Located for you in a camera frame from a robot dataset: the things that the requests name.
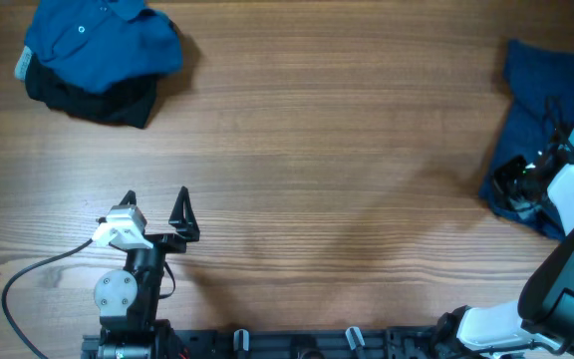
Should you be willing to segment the dark blue denim shorts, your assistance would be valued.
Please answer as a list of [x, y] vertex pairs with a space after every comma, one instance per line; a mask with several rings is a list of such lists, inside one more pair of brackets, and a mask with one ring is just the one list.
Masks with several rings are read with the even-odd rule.
[[517, 156], [533, 163], [547, 147], [554, 133], [554, 122], [545, 116], [545, 100], [559, 100], [562, 113], [559, 124], [565, 134], [574, 127], [574, 53], [554, 52], [530, 46], [512, 39], [507, 44], [503, 77], [513, 100], [499, 139], [491, 156], [490, 165], [482, 178], [478, 196], [490, 210], [506, 219], [524, 224], [551, 239], [565, 237], [561, 225], [544, 215], [522, 218], [503, 208], [500, 197], [493, 192], [492, 175], [495, 170]]

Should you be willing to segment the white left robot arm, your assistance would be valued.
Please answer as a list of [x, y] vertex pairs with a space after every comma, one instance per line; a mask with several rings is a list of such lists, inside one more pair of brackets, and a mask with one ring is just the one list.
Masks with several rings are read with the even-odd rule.
[[156, 317], [158, 303], [166, 298], [161, 284], [170, 272], [165, 258], [183, 254], [200, 238], [189, 191], [182, 187], [168, 219], [168, 233], [147, 233], [146, 219], [129, 191], [113, 206], [92, 236], [99, 246], [126, 254], [123, 268], [104, 274], [97, 282], [94, 300], [100, 311], [101, 331], [95, 356], [101, 359], [187, 358], [189, 351], [167, 319]]

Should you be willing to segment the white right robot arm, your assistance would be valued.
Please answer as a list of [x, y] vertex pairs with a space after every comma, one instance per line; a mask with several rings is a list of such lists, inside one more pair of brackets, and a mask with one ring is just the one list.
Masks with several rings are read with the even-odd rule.
[[437, 358], [501, 358], [526, 351], [574, 356], [574, 164], [543, 180], [565, 239], [530, 276], [516, 301], [444, 314], [430, 339]]

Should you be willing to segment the black folded garment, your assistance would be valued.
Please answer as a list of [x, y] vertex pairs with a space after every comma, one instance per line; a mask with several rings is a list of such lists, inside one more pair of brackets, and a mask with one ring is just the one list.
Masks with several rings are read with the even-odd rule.
[[62, 80], [30, 58], [24, 79], [27, 95], [49, 109], [103, 125], [144, 129], [156, 100], [157, 76], [120, 81], [101, 94], [89, 93]]

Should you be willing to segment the blue polo shirt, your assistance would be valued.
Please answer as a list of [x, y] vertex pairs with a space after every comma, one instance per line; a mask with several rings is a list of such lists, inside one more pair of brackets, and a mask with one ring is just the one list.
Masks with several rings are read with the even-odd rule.
[[182, 66], [171, 20], [141, 0], [42, 1], [24, 43], [41, 65], [90, 93]]

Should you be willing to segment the grey folded garment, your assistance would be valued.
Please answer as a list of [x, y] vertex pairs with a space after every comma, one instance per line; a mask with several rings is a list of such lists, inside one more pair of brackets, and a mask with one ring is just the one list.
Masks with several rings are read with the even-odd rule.
[[33, 51], [28, 46], [25, 46], [14, 69], [14, 76], [17, 80], [21, 82], [25, 81], [33, 55]]

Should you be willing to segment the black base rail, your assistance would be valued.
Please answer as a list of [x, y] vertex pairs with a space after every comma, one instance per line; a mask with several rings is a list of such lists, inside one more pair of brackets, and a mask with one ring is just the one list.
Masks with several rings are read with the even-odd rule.
[[428, 326], [390, 327], [362, 331], [360, 344], [352, 344], [347, 331], [244, 332], [244, 343], [236, 334], [215, 330], [178, 330], [176, 335], [196, 359], [297, 359], [306, 350], [325, 359], [429, 359], [457, 355], [443, 345], [431, 349]]

